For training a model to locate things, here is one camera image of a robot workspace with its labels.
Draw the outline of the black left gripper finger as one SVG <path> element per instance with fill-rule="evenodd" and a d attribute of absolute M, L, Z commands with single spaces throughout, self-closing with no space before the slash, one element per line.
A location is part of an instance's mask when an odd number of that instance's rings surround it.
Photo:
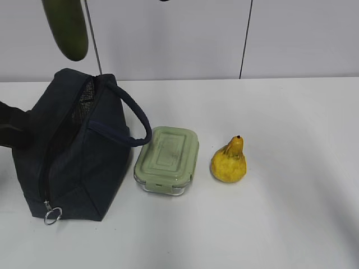
<path fill-rule="evenodd" d="M 31 144 L 29 114 L 1 102 L 1 146 L 26 148 Z"/>

